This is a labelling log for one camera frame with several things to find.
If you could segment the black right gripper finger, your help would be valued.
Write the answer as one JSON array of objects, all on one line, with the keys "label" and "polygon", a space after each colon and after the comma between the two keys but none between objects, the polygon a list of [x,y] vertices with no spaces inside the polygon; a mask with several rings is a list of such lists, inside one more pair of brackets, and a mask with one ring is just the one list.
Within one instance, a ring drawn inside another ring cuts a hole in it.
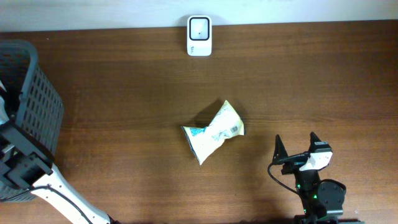
[{"label": "black right gripper finger", "polygon": [[310,147],[309,151],[310,152],[315,152],[319,148],[322,147],[322,141],[319,139],[319,137],[314,133],[310,133]]},{"label": "black right gripper finger", "polygon": [[288,157],[287,151],[285,150],[285,147],[283,145],[283,142],[280,138],[280,136],[277,134],[275,136],[275,149],[274,149],[274,155],[272,158],[272,163],[273,164],[283,164],[284,160]]}]

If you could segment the cream yellow snack bag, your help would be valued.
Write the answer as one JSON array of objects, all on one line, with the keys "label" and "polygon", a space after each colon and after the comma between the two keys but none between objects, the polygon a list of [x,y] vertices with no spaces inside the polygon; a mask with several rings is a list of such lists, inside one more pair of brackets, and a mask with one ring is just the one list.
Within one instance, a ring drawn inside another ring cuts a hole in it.
[{"label": "cream yellow snack bag", "polygon": [[246,134],[240,115],[228,100],[224,101],[208,126],[204,128],[182,126],[182,130],[199,165],[221,147],[226,139]]}]

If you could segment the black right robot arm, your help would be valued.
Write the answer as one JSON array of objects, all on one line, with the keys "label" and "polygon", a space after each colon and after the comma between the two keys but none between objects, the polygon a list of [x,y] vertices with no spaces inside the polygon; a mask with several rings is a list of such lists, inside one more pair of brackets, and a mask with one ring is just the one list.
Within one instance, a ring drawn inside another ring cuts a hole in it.
[{"label": "black right robot arm", "polygon": [[[326,168],[333,151],[328,142],[310,133],[310,146],[307,151],[288,155],[279,135],[275,136],[275,149],[267,173],[277,184],[300,197],[303,214],[294,216],[294,224],[317,223],[360,223],[359,220],[340,220],[343,214],[346,186],[341,182],[321,180],[319,171]],[[281,166],[282,175],[294,175],[295,188],[283,184],[271,173],[272,166]]]}]

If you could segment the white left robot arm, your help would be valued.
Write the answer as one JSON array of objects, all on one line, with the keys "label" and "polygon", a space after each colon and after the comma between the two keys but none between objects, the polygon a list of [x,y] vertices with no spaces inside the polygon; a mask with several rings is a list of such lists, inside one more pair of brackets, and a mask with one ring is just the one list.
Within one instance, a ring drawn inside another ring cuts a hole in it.
[{"label": "white left robot arm", "polygon": [[22,190],[1,202],[31,194],[51,204],[71,223],[112,224],[118,221],[81,196],[54,164],[53,154],[12,121],[1,125],[1,137],[19,153],[1,162],[1,181]]}]

